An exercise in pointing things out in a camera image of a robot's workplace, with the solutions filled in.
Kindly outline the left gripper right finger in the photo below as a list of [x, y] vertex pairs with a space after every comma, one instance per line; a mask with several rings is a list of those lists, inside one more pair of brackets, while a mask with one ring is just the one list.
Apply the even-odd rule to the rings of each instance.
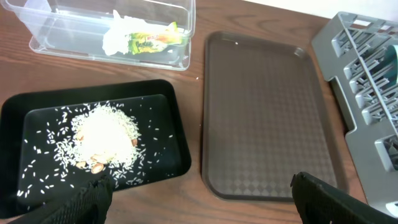
[[299, 172], [290, 183], [302, 223], [397, 224], [397, 219], [376, 210], [343, 191]]

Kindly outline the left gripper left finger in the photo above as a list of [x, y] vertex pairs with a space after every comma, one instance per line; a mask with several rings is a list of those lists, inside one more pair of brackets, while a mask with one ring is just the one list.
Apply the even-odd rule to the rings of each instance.
[[29, 212], [12, 224], [104, 224], [113, 198], [108, 176], [90, 180], [72, 194], [60, 197]]

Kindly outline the dark blue plate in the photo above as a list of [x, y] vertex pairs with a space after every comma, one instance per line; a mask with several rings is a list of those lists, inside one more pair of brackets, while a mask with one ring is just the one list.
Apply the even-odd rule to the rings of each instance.
[[384, 54], [384, 62], [389, 70], [384, 75], [391, 85], [397, 83], [397, 45], [390, 45]]

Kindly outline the white napkin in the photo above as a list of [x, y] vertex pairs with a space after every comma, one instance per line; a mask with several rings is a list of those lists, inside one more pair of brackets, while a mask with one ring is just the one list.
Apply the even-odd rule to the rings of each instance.
[[127, 54], [129, 52], [129, 35], [140, 32], [146, 26], [146, 21], [135, 17], [119, 15], [117, 10], [113, 10], [113, 22], [109, 30], [103, 36], [103, 46], [105, 54], [110, 56], [118, 52]]

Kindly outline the yellow green snack wrapper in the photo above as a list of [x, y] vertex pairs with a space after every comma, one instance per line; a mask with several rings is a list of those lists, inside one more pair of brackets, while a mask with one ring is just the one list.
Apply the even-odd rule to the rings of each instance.
[[185, 37], [178, 31], [177, 23], [172, 22], [160, 32], [136, 32], [128, 35], [128, 52], [133, 55], [158, 53], [170, 45], [182, 45]]

